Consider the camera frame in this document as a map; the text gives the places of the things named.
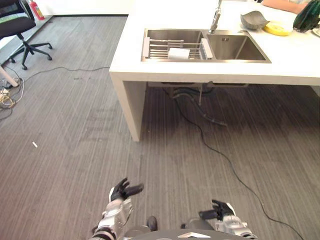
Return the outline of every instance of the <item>gray bowl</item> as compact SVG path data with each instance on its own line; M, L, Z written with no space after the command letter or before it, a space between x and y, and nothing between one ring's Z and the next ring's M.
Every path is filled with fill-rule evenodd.
M262 29L267 23L270 21L267 21L265 17L262 15L259 11L251 11L247 14L240 15L242 24L247 29Z

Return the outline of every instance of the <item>fire extinguisher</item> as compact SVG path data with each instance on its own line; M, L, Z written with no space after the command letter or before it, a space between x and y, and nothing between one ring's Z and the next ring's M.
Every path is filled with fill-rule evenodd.
M39 20L43 20L45 19L45 17L42 15L38 5L36 4L35 1L33 0L30 0L29 1L29 5L30 5L30 8L32 9L32 11L34 12L34 14L36 15L36 17L39 19Z

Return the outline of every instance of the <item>double sink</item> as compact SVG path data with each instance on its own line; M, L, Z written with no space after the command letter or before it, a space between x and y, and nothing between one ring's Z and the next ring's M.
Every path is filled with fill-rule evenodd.
M169 57L170 48L188 49L188 58ZM271 63L244 30L145 29L143 62Z

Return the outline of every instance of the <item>black office chair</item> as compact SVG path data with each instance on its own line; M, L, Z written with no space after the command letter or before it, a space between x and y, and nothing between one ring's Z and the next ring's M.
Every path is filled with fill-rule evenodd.
M14 18L5 22L0 23L0 39L17 35L19 39L22 40L23 46L20 47L14 54L12 54L9 59L12 63L15 63L14 57L18 54L24 52L22 60L22 69L27 70L28 68L25 65L25 61L29 53L34 55L34 52L38 52L44 55L47 55L48 60L52 60L52 57L39 49L37 47L48 45L49 49L52 49L50 43L39 43L39 44L28 44L21 33L32 29L36 26L35 18L31 12L31 9L26 1L21 0L0 0L0 19L13 14L25 13L26 16L21 16Z

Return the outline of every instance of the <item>faucet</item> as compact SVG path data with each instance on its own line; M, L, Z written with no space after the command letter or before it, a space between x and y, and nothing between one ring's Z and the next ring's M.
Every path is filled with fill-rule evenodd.
M221 15L221 3L222 3L222 0L218 0L218 5L216 6L215 14L214 14L214 17L212 20L212 24L209 29L210 34L213 34L218 27L218 21L219 21L220 15Z

